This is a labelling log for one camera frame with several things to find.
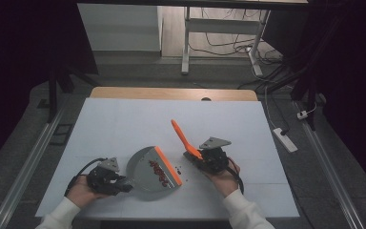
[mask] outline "dark wall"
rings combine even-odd
[[[366,172],[366,1],[351,7],[315,72],[324,114]]]
[[[0,148],[53,66],[97,73],[78,8],[65,1],[0,1]]]

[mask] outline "hand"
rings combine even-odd
[[[95,193],[88,186],[86,176],[79,176],[67,194],[67,198],[79,208],[84,208],[97,198],[106,198],[108,195]]]
[[[231,167],[231,169],[233,169],[234,171],[237,171],[239,173],[240,167],[236,163],[233,163],[233,160],[231,161],[230,157],[229,159],[230,160],[228,166]],[[215,188],[224,196],[224,198],[238,188],[238,184],[234,179],[234,176],[226,170],[224,170],[221,174],[218,175],[212,175],[208,173],[204,174],[213,182]]]

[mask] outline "person's right hand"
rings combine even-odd
[[[240,167],[236,163],[234,163],[233,160],[231,161],[230,157],[229,159],[230,168],[239,173]],[[224,196],[224,198],[238,189],[238,183],[234,179],[234,176],[226,170],[217,175],[212,175],[208,173],[204,174],[213,182],[215,188]]]

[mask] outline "person's left hand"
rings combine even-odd
[[[79,176],[67,194],[67,198],[79,208],[84,208],[97,198],[106,198],[108,195],[95,193],[88,186],[86,176]]]

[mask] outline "orange dustpan edge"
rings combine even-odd
[[[162,161],[165,163],[165,165],[168,168],[169,172],[171,172],[172,177],[176,181],[177,185],[181,186],[182,185],[182,180],[180,179],[180,177],[176,173],[176,171],[173,169],[173,166],[171,165],[171,163],[168,161],[168,159],[165,157],[165,155],[162,153],[162,151],[160,150],[159,147],[155,146],[155,150],[159,154]]]

